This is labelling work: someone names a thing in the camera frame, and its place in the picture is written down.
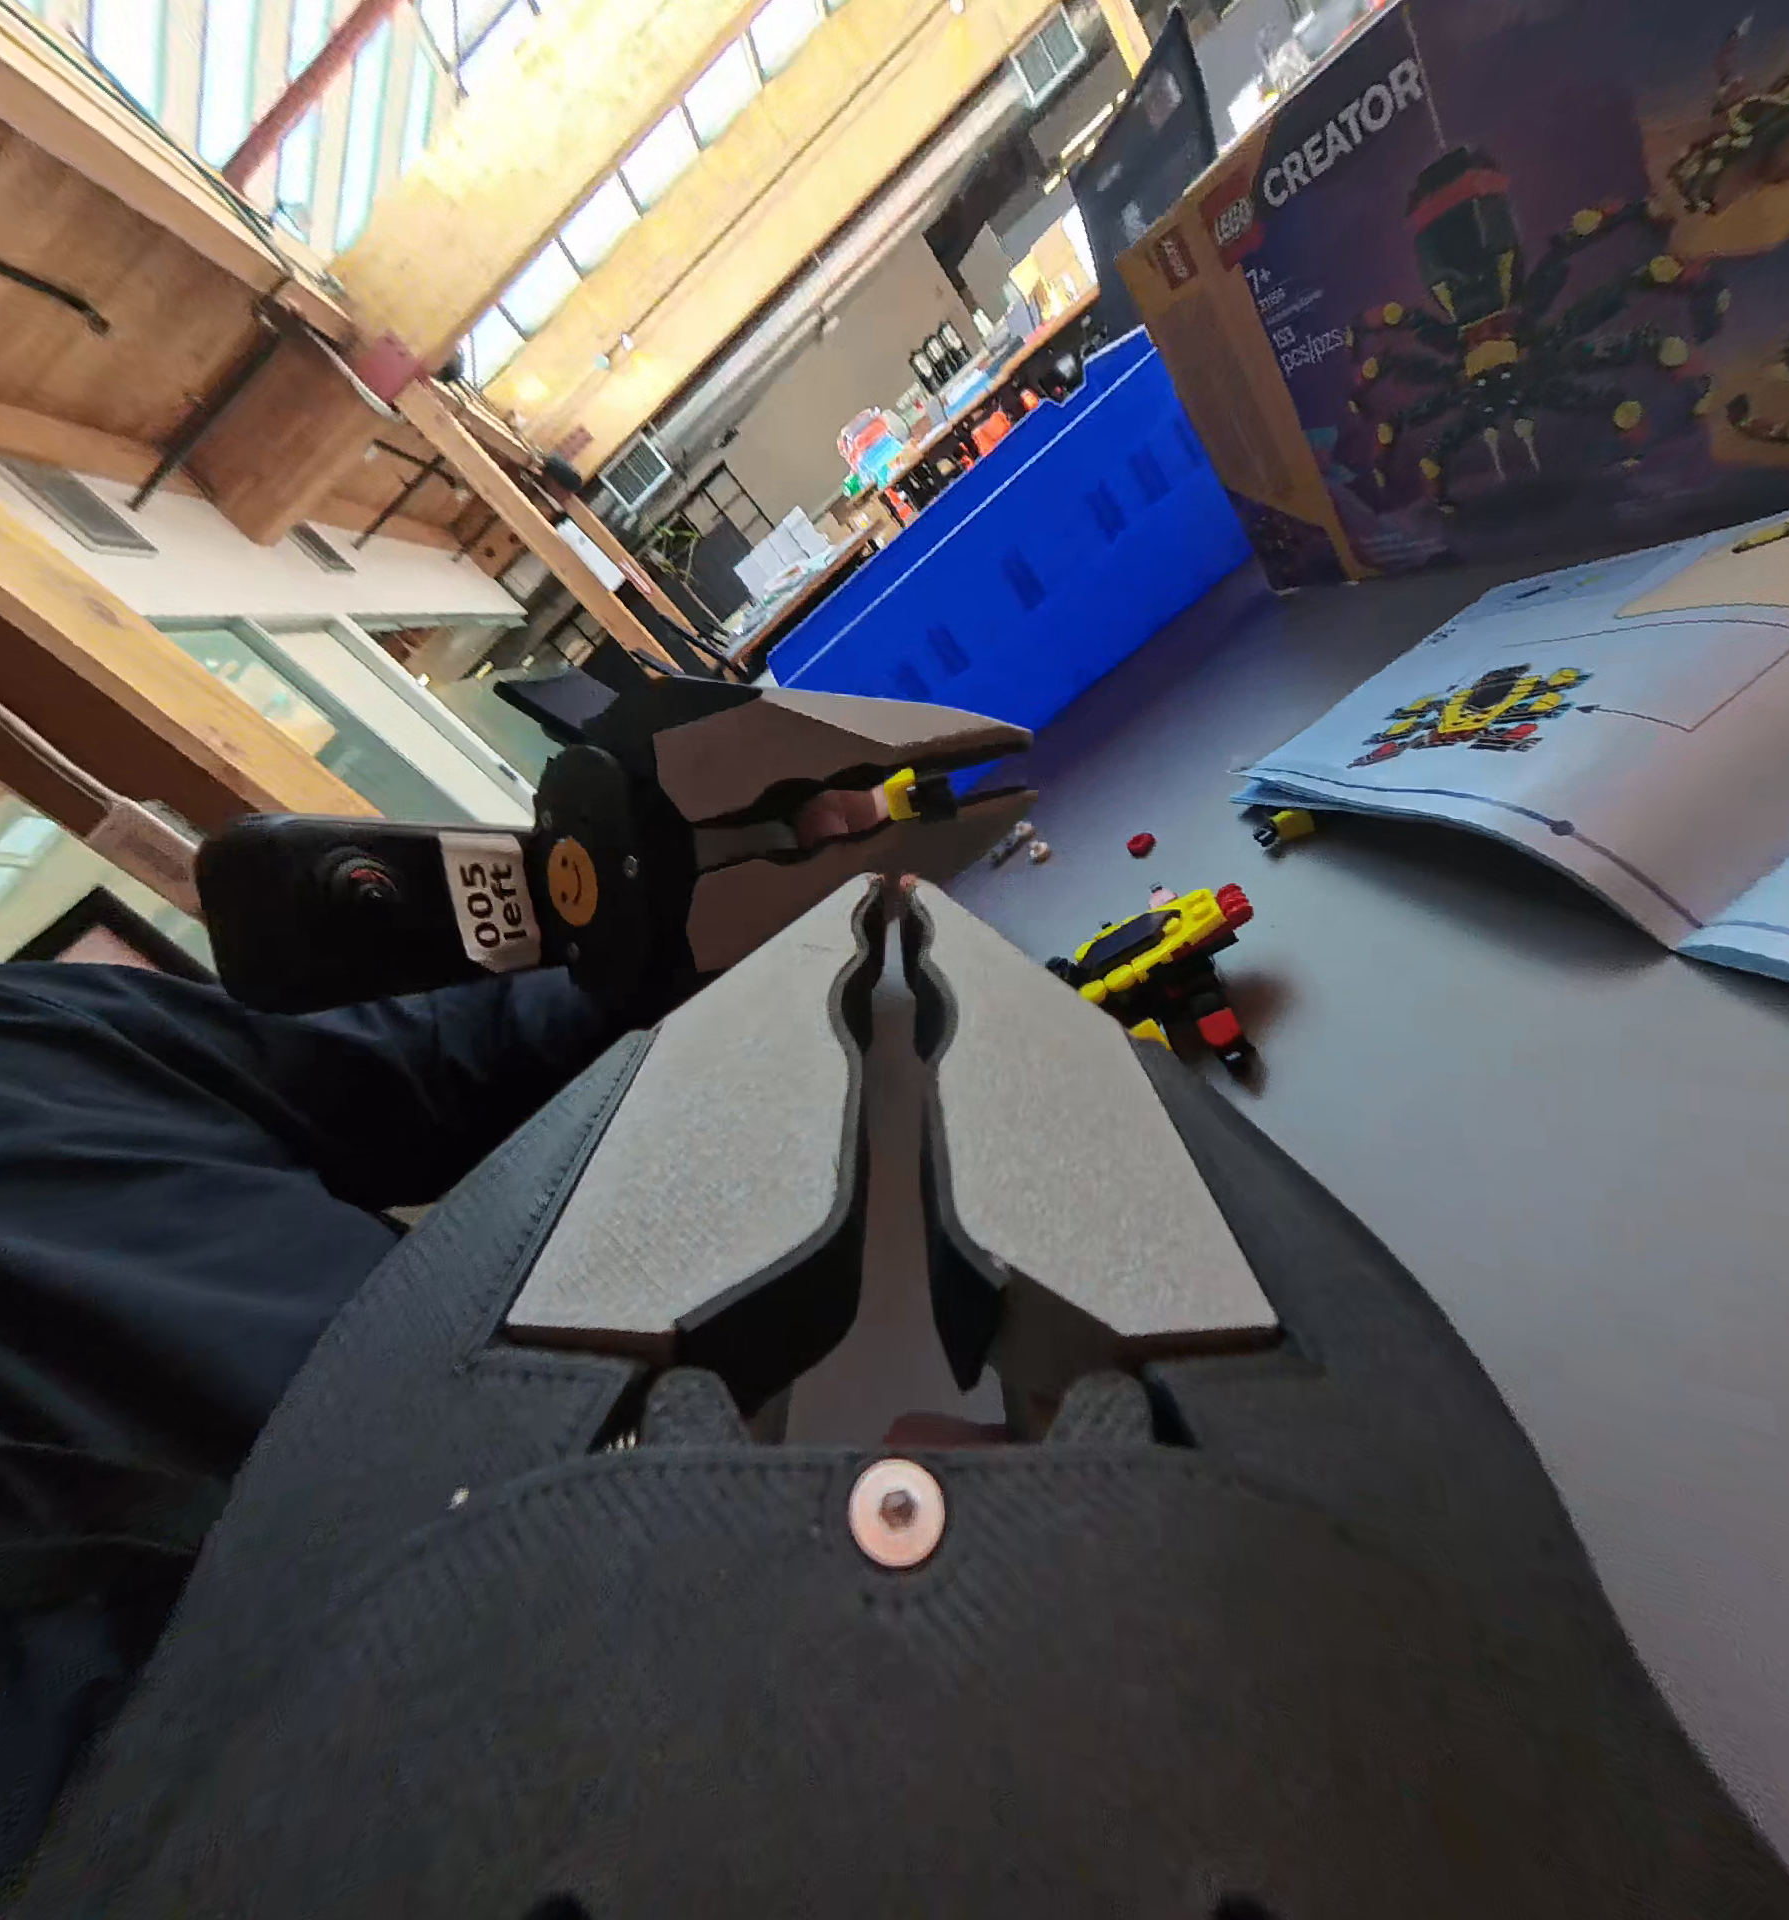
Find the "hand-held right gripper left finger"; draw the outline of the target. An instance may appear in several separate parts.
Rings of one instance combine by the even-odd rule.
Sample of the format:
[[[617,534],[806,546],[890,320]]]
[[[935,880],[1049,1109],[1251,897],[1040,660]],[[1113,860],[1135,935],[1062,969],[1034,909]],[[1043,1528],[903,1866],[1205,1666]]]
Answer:
[[[882,880],[845,882],[671,1014],[507,1307],[525,1346],[714,1373],[760,1413],[853,1325]]]

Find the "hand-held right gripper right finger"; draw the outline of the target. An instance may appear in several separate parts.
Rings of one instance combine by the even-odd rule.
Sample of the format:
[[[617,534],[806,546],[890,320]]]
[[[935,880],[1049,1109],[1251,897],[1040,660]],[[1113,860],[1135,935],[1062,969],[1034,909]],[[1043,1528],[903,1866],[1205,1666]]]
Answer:
[[[929,1307],[961,1387],[1039,1438],[1078,1381],[1261,1354],[1282,1320],[1130,1038],[942,888],[903,962],[922,1071]]]

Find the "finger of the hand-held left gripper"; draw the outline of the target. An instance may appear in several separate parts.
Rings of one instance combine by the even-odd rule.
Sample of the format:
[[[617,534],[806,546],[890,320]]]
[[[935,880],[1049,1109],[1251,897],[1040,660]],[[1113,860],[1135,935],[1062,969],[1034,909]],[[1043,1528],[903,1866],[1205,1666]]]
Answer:
[[[746,687],[701,719],[651,738],[656,783],[691,828],[698,872],[746,857],[794,857],[791,818],[823,788],[879,786],[899,770],[948,775],[950,821],[1021,821],[1034,791],[1021,783],[966,784],[1027,754],[1022,727],[961,709],[849,692]]]
[[[1030,838],[1027,821],[890,821],[794,857],[746,857],[697,878],[687,941],[697,973],[738,966],[821,899],[860,878],[955,882],[1000,846]]]

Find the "yellow black lego spider model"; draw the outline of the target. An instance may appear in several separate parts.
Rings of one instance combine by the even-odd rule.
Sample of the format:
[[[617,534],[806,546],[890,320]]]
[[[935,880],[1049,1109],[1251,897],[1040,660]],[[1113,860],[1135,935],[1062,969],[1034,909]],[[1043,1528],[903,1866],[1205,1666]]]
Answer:
[[[1239,1082],[1257,1067],[1257,1048],[1218,973],[1255,916],[1240,886],[1171,891],[1156,888],[1139,914],[1100,924],[1046,969],[1113,1018],[1131,1038],[1171,1053],[1211,1059]]]

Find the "person's left forearm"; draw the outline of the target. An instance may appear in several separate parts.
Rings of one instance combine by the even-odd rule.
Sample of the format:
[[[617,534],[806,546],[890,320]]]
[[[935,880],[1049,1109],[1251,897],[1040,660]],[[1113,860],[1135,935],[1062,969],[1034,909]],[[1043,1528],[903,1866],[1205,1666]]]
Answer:
[[[233,1223],[257,1183],[440,1198],[628,1030],[564,973],[264,1014],[128,966],[0,966],[0,1229]]]

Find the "purple lego box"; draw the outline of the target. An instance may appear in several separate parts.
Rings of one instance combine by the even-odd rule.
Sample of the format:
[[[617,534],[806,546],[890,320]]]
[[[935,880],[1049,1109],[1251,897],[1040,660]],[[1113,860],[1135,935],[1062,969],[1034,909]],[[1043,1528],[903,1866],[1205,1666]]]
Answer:
[[[1117,261],[1279,589],[1789,507],[1789,2],[1382,3]]]

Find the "blue plastic bin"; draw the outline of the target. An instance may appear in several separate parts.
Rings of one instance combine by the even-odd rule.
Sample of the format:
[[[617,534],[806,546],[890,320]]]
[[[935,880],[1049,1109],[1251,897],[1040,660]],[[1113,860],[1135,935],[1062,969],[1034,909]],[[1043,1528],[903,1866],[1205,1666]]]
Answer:
[[[778,687],[1039,731],[1253,555],[1134,327],[794,625],[766,669]]]

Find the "cluttered storage shelf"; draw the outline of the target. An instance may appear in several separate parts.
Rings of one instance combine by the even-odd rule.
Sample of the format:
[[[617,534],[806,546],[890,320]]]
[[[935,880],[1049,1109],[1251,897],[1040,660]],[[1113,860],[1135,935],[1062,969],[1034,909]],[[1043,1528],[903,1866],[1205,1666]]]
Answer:
[[[918,514],[929,498],[976,467],[1030,411],[1074,395],[1083,379],[1086,354],[1104,341],[1096,313],[1100,296],[1098,287],[1090,288],[1016,340],[1006,354],[988,347],[950,379],[943,393],[929,395],[905,438],[879,434],[873,444],[860,444],[862,459],[849,467],[829,505],[850,510],[878,497],[899,523]]]

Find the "person's lap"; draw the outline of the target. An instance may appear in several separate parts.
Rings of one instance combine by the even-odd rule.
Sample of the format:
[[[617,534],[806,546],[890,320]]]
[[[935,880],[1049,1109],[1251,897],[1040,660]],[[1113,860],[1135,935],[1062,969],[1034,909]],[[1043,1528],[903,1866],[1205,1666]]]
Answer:
[[[0,1222],[0,1912],[257,1430],[404,1233],[276,1201]]]

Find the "black monitor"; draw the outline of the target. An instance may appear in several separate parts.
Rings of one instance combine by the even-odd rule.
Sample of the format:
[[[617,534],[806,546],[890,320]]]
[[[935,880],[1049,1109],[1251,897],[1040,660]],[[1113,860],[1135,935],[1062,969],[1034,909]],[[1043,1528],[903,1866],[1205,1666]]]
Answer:
[[[1125,100],[1093,155],[1071,173],[1074,203],[1098,283],[1087,317],[1096,347],[1142,326],[1122,278],[1122,253],[1135,247],[1213,162],[1208,87],[1186,21],[1172,3]]]

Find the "light blue instruction booklet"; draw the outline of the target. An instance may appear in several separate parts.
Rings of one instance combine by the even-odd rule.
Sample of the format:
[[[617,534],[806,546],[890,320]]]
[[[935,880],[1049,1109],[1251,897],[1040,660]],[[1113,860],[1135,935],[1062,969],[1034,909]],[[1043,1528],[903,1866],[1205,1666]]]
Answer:
[[[1468,828],[1789,982],[1789,510],[1487,589],[1233,798]]]

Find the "black picture frame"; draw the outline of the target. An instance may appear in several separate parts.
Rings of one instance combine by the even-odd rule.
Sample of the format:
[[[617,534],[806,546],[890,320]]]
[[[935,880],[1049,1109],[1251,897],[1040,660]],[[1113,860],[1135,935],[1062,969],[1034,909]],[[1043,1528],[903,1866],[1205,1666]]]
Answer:
[[[203,958],[104,888],[85,891],[14,947],[9,962],[126,966],[202,985],[216,982],[216,973]]]

